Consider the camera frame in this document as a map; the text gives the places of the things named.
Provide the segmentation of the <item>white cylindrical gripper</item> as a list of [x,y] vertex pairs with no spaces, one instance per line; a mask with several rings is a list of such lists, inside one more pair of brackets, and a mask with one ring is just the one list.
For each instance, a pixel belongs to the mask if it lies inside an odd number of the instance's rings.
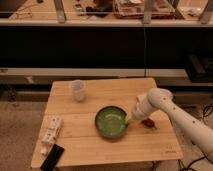
[[137,96],[136,104],[132,110],[132,116],[125,117],[125,124],[128,126],[135,120],[145,120],[154,112],[146,94]]

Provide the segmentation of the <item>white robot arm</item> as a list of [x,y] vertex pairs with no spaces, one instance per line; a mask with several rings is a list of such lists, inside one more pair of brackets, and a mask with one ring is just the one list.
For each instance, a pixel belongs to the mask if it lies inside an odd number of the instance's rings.
[[213,129],[178,107],[168,89],[151,88],[147,93],[139,95],[128,122],[146,120],[157,110],[171,118],[213,163]]

